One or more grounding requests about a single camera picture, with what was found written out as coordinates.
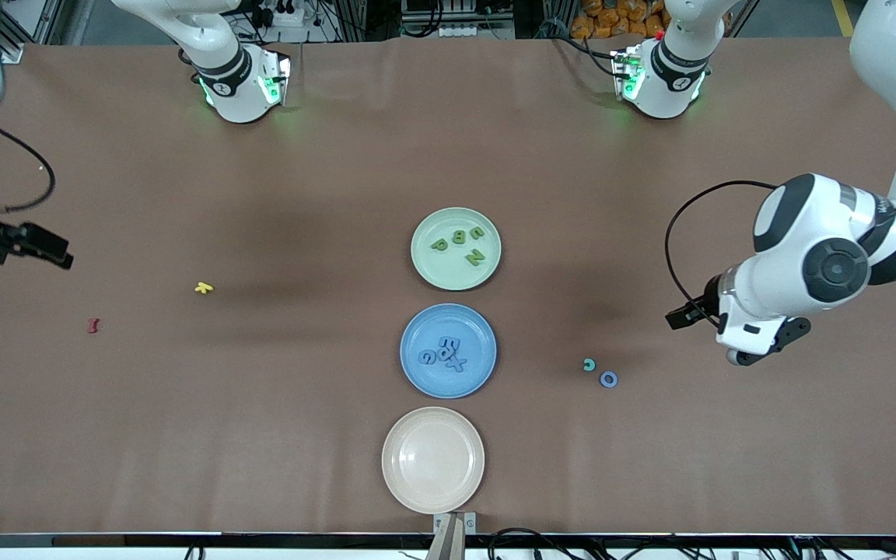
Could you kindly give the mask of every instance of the white plate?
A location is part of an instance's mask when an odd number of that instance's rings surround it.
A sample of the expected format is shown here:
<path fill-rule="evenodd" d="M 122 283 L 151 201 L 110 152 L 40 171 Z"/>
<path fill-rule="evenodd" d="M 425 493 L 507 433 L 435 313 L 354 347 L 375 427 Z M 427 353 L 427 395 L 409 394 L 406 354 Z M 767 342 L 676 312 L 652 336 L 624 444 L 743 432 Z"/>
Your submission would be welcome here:
<path fill-rule="evenodd" d="M 383 478 L 389 492 L 417 513 L 448 513 L 469 501 L 483 481 L 483 440 L 458 412 L 417 408 L 389 430 Z"/>

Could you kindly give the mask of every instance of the green indicator light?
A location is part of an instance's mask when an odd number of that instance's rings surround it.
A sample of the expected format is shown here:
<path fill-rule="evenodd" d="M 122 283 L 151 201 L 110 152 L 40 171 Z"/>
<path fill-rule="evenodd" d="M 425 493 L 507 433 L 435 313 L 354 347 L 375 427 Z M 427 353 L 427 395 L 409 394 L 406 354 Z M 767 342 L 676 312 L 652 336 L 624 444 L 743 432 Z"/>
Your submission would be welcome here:
<path fill-rule="evenodd" d="M 694 86 L 694 93 L 690 96 L 690 100 L 696 100 L 697 96 L 700 95 L 700 85 L 703 84 L 704 78 L 707 77 L 707 73 L 701 74 L 700 78 L 697 78 L 697 85 Z"/>
<path fill-rule="evenodd" d="M 625 96 L 627 99 L 633 100 L 638 96 L 638 89 L 641 88 L 641 82 L 645 81 L 645 69 L 640 68 L 633 78 L 629 79 L 625 86 Z"/>
<path fill-rule="evenodd" d="M 206 84 L 202 81 L 199 82 L 199 86 L 202 87 L 202 92 L 206 95 L 206 103 L 209 103 L 210 107 L 213 106 L 213 98 L 209 96 L 209 89 L 206 89 Z"/>
<path fill-rule="evenodd" d="M 275 82 L 268 78 L 262 78 L 259 79 L 258 85 L 261 86 L 262 92 L 264 92 L 264 98 L 268 100 L 269 103 L 278 102 L 278 86 Z"/>

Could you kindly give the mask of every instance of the plate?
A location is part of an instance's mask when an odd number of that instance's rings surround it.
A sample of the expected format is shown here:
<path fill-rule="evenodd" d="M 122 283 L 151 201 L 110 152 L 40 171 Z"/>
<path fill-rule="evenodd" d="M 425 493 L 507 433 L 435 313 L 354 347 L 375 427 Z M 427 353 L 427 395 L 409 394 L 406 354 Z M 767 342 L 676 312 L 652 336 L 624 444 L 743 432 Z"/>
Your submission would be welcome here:
<path fill-rule="evenodd" d="M 422 393 L 465 397 L 490 379 L 497 364 L 497 339 L 475 310 L 441 303 L 410 320 L 399 341 L 399 362 Z"/>
<path fill-rule="evenodd" d="M 500 265 L 502 244 L 493 222 L 469 208 L 444 208 L 420 222 L 410 241 L 413 266 L 443 290 L 468 290 Z"/>
<path fill-rule="evenodd" d="M 383 478 L 389 492 L 417 513 L 458 509 L 476 493 L 485 468 L 479 432 L 448 408 L 408 412 L 383 444 Z"/>

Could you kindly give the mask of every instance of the light green plate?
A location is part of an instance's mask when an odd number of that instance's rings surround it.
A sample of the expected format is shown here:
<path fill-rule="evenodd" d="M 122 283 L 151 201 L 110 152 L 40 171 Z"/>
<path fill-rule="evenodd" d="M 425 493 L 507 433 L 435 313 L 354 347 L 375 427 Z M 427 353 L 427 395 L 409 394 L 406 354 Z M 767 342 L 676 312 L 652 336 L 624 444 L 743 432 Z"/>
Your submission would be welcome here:
<path fill-rule="evenodd" d="M 445 208 L 413 232 L 410 256 L 424 280 L 444 290 L 486 282 L 500 265 L 502 244 L 493 222 L 469 208 Z"/>

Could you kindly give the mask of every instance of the brown table surface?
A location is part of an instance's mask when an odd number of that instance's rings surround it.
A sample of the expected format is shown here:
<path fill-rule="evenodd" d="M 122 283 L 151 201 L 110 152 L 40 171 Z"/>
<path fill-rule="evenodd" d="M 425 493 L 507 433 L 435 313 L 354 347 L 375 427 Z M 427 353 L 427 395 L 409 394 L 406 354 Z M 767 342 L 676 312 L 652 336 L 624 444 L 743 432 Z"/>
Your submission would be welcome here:
<path fill-rule="evenodd" d="M 482 529 L 896 531 L 896 284 L 747 369 L 708 325 L 663 319 L 682 303 L 663 233 L 695 192 L 807 171 L 886 191 L 896 117 L 846 47 L 726 40 L 705 98 L 652 121 L 547 41 L 309 46 L 291 106 L 252 125 L 204 106 L 174 47 L 28 47 L 0 124 L 59 185 L 8 217 L 69 238 L 75 267 L 0 267 L 0 531 L 429 530 L 380 447 L 431 404 L 483 437 L 465 506 Z M 0 138 L 0 201 L 44 181 Z M 693 290 L 751 254 L 762 196 L 680 220 Z M 408 255 L 451 205 L 504 238 L 465 293 Z M 440 302 L 500 345 L 457 401 L 420 394 L 397 357 Z"/>

